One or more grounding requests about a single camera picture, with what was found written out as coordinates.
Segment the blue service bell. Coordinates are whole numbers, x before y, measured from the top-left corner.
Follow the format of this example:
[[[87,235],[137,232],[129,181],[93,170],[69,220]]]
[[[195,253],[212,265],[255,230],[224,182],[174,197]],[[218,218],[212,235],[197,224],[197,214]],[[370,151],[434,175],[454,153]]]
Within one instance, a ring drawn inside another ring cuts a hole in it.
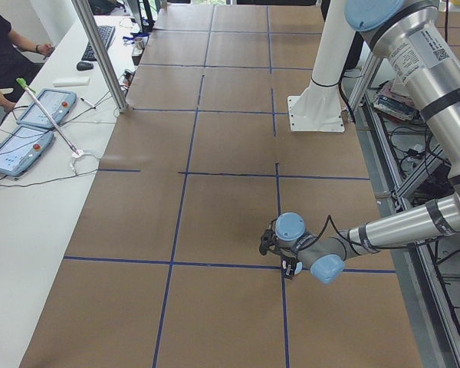
[[[296,265],[295,265],[295,269],[294,269],[294,274],[297,275],[299,274],[303,269],[303,264],[301,262],[298,262]]]

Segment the stack of books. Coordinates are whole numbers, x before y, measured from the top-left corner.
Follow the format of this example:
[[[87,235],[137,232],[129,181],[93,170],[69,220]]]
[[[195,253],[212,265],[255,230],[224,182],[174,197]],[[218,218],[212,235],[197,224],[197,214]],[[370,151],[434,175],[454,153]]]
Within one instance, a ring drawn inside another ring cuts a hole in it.
[[[412,121],[420,118],[410,97],[396,93],[393,88],[396,80],[389,80],[376,93],[373,99],[373,108],[401,121]]]

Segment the black marker pen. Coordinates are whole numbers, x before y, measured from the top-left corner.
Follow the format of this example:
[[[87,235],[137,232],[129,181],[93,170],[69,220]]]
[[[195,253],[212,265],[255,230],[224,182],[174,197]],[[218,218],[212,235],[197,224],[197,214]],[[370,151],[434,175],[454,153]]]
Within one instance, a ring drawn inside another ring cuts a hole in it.
[[[96,110],[96,109],[97,109],[97,106],[96,106],[94,103],[91,103],[90,101],[86,100],[85,98],[81,97],[80,100],[81,100],[84,104],[88,105],[88,107],[89,107],[90,109],[93,109],[93,110]]]

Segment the small metal cup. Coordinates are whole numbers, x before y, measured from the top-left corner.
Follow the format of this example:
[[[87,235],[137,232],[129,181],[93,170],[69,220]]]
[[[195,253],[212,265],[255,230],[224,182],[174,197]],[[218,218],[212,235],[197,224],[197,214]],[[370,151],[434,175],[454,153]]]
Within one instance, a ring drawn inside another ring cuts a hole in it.
[[[145,48],[144,38],[136,37],[133,39],[133,56],[139,56],[143,54]]]

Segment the far teach pendant tablet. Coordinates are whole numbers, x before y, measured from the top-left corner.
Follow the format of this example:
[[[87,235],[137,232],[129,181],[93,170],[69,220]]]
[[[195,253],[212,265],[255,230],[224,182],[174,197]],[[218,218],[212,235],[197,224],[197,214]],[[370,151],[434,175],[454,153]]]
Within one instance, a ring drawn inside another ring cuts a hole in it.
[[[65,124],[65,117],[76,104],[75,92],[44,88],[37,95],[37,99],[51,115],[58,126]],[[43,114],[36,103],[31,103],[17,119],[17,124],[30,127],[39,127],[47,130],[54,128],[53,124]]]

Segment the teach pendant tablet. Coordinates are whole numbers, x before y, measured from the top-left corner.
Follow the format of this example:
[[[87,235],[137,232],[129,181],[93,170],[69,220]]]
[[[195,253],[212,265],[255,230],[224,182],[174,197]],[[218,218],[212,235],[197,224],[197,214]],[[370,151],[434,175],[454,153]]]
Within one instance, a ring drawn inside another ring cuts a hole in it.
[[[37,95],[37,99],[51,115],[58,126],[65,124],[65,117],[76,104],[75,92],[44,88]],[[36,103],[31,103],[17,119],[17,124],[30,127],[39,127],[47,130],[54,128],[53,124],[43,114]]]
[[[20,176],[48,148],[53,138],[51,130],[19,125],[0,144],[0,173]]]

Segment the white foam block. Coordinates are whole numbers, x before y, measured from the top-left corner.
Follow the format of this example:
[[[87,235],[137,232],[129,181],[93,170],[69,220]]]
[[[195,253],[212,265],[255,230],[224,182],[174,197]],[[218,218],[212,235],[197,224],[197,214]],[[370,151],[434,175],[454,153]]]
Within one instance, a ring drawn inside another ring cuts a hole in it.
[[[59,77],[52,82],[54,87],[87,86],[89,83],[89,77]]]

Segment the black computer mouse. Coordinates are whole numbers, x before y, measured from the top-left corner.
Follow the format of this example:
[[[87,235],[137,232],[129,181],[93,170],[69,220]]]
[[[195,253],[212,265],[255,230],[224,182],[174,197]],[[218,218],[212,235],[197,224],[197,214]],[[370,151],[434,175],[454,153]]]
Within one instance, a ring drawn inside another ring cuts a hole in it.
[[[79,61],[76,65],[78,71],[88,71],[94,68],[94,64],[90,61]]]

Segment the near teach pendant tablet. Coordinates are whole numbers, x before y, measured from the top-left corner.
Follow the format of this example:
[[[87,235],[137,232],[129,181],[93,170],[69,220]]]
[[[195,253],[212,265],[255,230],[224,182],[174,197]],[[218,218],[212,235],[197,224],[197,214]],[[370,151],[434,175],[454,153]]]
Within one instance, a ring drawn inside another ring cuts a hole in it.
[[[53,138],[51,130],[19,125],[0,144],[0,173],[20,176],[48,148]]]

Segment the seated person in black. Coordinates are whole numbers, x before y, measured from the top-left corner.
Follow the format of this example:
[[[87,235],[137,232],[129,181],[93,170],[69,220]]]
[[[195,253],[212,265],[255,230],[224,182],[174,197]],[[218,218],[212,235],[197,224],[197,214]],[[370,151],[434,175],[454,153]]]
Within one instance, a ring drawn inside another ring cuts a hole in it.
[[[17,83],[22,78],[30,83],[41,65],[23,55],[25,51],[51,56],[52,44],[36,44],[13,30],[11,23],[0,15],[0,106],[4,111],[14,109],[24,90]]]

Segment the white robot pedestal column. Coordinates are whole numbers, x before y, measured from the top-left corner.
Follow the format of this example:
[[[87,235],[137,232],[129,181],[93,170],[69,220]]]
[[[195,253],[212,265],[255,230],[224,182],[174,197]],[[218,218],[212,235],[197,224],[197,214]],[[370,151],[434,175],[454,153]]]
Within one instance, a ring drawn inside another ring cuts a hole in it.
[[[287,98],[290,128],[295,133],[345,131],[339,87],[357,35],[346,20],[346,4],[330,2],[310,83],[300,95]]]

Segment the aluminium frame post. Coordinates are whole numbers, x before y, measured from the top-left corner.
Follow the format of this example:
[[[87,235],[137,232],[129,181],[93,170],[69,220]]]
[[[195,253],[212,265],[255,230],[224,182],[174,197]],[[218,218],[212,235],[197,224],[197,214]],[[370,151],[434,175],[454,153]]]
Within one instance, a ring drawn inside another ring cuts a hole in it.
[[[113,65],[108,56],[107,49],[101,40],[99,31],[97,29],[97,23],[95,22],[93,13],[90,10],[88,1],[72,0],[71,2],[80,19],[80,23],[86,32],[88,41],[94,50],[100,70],[109,89],[109,92],[111,93],[111,96],[114,100],[114,103],[116,104],[119,113],[124,113],[127,110],[128,104],[118,83],[118,77],[116,76],[113,69]]]

